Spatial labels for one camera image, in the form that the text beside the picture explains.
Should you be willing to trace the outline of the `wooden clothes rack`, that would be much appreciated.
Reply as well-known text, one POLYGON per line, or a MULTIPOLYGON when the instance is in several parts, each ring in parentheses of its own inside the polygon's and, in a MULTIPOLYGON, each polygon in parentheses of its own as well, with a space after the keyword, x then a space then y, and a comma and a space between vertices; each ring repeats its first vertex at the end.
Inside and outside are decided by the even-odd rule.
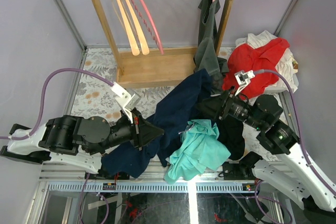
POLYGON ((158 48, 143 55, 137 32, 131 17, 130 25, 140 50, 134 56, 130 51, 119 52, 109 27, 100 0, 91 0, 100 24, 117 63, 117 83, 125 88, 152 88, 175 86, 193 73, 195 47, 164 48, 161 55, 158 48))

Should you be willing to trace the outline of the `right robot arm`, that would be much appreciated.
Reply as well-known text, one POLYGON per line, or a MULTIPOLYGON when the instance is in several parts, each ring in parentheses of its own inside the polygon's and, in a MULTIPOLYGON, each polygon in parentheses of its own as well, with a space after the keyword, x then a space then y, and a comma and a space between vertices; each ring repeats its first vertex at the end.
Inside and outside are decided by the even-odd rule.
POLYGON ((222 94, 204 99, 197 109, 210 119, 223 120, 231 116, 256 129, 256 139, 261 146, 276 156, 296 175, 291 178, 277 170, 256 153, 239 166, 245 179, 254 176, 272 185, 288 196, 302 210, 335 215, 335 184, 325 175, 317 176, 305 160, 299 137, 280 116, 283 109, 269 94, 260 95, 253 105, 224 91, 222 94))

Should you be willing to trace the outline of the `light wooden hanger left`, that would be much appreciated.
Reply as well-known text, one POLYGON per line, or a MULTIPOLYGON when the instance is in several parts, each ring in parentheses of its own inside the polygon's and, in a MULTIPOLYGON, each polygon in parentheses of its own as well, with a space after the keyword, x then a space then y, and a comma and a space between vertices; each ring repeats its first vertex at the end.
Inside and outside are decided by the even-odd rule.
POLYGON ((118 8, 119 8, 119 12, 121 14, 121 17, 118 16, 118 19, 120 21, 120 23, 122 24, 122 27, 127 35, 130 47, 131 47, 131 52, 134 56, 139 55, 140 50, 138 48, 138 44, 137 41, 135 39, 134 33, 133 33, 133 29, 130 25, 130 18, 128 16, 128 13, 125 11, 124 9, 124 4, 122 3, 121 0, 115 0, 118 8))

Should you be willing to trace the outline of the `white garment pile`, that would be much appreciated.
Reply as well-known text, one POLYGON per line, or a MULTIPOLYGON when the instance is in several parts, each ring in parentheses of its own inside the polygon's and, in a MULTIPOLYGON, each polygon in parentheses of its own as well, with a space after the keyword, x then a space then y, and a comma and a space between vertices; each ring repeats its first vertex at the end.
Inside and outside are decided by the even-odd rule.
MULTIPOLYGON (((270 32, 264 30, 259 35, 249 33, 247 37, 238 38, 235 41, 235 46, 238 47, 242 44, 248 44, 252 48, 256 49, 262 47, 269 43, 271 40, 276 39, 277 36, 271 34, 270 32)), ((281 59, 275 66, 275 69, 287 80, 292 92, 295 92, 299 86, 296 73, 298 72, 298 62, 293 57, 293 53, 289 48, 285 50, 281 59)), ((275 84, 268 86, 264 93, 281 93, 287 90, 285 83, 279 79, 275 84)))

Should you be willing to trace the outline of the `floral table mat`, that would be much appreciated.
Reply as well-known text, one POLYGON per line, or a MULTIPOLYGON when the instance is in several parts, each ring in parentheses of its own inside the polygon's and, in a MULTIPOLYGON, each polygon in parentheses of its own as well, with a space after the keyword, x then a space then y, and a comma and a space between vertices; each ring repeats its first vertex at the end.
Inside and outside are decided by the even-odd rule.
MULTIPOLYGON (((117 64, 109 48, 88 48, 82 68, 112 82, 116 80, 117 64)), ((135 89, 135 92, 141 97, 140 102, 136 106, 137 109, 142 113, 144 118, 148 118, 154 114, 158 102, 166 97, 174 88, 175 86, 162 86, 135 89)), ((121 116, 120 107, 116 103, 114 96, 115 94, 105 83, 83 74, 77 85, 70 114, 84 118, 99 115, 107 119, 108 122, 114 122, 121 116)), ((257 141, 257 135, 258 132, 255 129, 244 125, 245 154, 253 151, 269 162, 278 162, 279 159, 264 149, 257 141)))

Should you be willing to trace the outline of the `navy blue t-shirt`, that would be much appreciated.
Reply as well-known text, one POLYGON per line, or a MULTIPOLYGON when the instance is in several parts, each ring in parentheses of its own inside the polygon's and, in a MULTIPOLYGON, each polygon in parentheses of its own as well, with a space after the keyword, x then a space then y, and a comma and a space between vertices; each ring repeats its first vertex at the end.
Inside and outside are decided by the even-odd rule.
POLYGON ((138 178, 155 156, 163 167, 167 167, 166 158, 182 145, 179 132, 186 129, 188 121, 199 117, 196 105, 210 97, 211 87, 212 78, 205 69, 187 77, 156 105, 155 113, 146 119, 162 128, 164 134, 141 150, 130 142, 119 145, 101 159, 102 168, 110 176, 126 173, 138 178))

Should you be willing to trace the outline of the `black t-shirt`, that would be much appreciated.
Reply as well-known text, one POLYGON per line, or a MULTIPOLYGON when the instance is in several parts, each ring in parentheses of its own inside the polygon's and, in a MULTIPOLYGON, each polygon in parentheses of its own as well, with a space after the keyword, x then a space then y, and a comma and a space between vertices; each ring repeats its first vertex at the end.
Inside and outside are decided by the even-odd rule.
POLYGON ((233 117, 226 117, 216 121, 219 137, 218 141, 230 151, 229 159, 237 161, 245 152, 245 139, 243 138, 243 123, 233 117))

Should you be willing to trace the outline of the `pink twisted-bar hanger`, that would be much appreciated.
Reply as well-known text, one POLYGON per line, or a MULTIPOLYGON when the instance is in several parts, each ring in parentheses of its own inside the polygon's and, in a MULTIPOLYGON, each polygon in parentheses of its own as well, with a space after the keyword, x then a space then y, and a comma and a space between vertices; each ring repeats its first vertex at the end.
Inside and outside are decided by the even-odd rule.
POLYGON ((139 0, 139 3, 142 6, 142 9, 143 9, 145 15, 139 10, 139 8, 137 7, 134 0, 130 0, 130 1, 131 1, 131 4, 133 5, 135 11, 137 12, 138 16, 142 19, 142 22, 145 25, 146 30, 150 34, 152 40, 155 42, 159 52, 161 53, 161 55, 164 55, 164 48, 163 48, 163 45, 162 45, 162 42, 161 42, 161 39, 160 39, 160 35, 158 33, 155 22, 152 18, 152 15, 151 15, 145 1, 144 0, 139 0))

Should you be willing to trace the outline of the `red t-shirt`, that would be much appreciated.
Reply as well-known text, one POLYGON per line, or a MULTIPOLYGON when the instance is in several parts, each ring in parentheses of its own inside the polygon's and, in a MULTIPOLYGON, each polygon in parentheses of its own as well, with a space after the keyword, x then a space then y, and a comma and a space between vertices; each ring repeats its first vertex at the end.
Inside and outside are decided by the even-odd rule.
MULTIPOLYGON (((232 86, 238 87, 234 74, 243 70, 257 71, 269 69, 275 71, 275 66, 280 61, 285 50, 289 48, 287 40, 276 38, 259 48, 252 48, 248 44, 237 47, 228 59, 229 73, 225 75, 223 90, 228 90, 232 86)), ((272 73, 263 73, 255 76, 251 83, 242 91, 249 99, 264 93, 265 88, 275 84, 279 77, 272 73)))

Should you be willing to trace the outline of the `light wooden hanger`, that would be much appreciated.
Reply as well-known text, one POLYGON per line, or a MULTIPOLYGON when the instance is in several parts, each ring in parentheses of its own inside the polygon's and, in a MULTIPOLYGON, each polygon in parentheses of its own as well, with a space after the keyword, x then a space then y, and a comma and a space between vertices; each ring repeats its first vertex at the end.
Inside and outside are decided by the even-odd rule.
POLYGON ((130 18, 128 16, 128 13, 125 11, 124 9, 124 4, 122 3, 121 0, 115 0, 118 8, 119 8, 119 12, 121 14, 121 17, 118 16, 118 19, 120 21, 120 23, 122 24, 122 27, 127 35, 130 47, 131 47, 131 52, 134 56, 139 55, 140 50, 138 48, 138 44, 137 41, 135 39, 134 33, 133 33, 133 29, 130 25, 130 18))
POLYGON ((125 0, 125 2, 126 2, 128 8, 129 8, 129 12, 131 14, 131 17, 132 17, 132 20, 133 20, 133 23, 134 23, 134 26, 135 26, 135 30, 136 30, 137 37, 138 37, 138 40, 139 40, 139 43, 140 43, 140 46, 141 46, 142 54, 143 55, 148 55, 150 50, 149 50, 145 35, 143 33, 143 30, 141 28, 141 25, 139 23, 139 20, 138 20, 136 14, 135 14, 134 8, 131 5, 130 0, 125 0))

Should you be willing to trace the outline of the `teal t-shirt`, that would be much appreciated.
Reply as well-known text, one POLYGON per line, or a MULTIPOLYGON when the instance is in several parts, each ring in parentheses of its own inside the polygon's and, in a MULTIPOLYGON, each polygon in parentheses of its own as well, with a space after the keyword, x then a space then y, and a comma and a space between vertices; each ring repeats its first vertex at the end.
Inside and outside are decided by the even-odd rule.
POLYGON ((181 147, 169 157, 170 166, 164 180, 173 184, 180 178, 189 181, 206 169, 217 170, 231 152, 222 144, 216 123, 209 119, 188 121, 189 129, 181 133, 181 147))

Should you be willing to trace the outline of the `grey t-shirt on hanger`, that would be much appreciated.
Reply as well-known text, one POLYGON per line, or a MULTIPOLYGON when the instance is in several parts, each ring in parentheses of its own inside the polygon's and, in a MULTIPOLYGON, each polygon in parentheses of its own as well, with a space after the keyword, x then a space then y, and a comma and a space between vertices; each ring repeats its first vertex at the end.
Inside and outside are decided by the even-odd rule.
POLYGON ((224 78, 229 73, 227 59, 218 57, 215 49, 217 25, 215 14, 220 9, 219 0, 201 0, 198 43, 194 55, 195 70, 205 69, 212 79, 212 95, 222 92, 224 78))

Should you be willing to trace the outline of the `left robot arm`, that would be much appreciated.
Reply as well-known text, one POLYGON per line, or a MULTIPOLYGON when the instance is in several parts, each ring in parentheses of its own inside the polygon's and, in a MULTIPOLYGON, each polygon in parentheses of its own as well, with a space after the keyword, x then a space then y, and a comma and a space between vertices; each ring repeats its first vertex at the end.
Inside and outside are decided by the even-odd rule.
POLYGON ((111 124, 100 116, 64 115, 50 119, 35 132, 14 124, 1 157, 29 164, 70 165, 93 178, 110 179, 122 172, 117 159, 111 157, 115 147, 125 144, 141 150, 162 135, 164 130, 144 119, 137 109, 111 124))

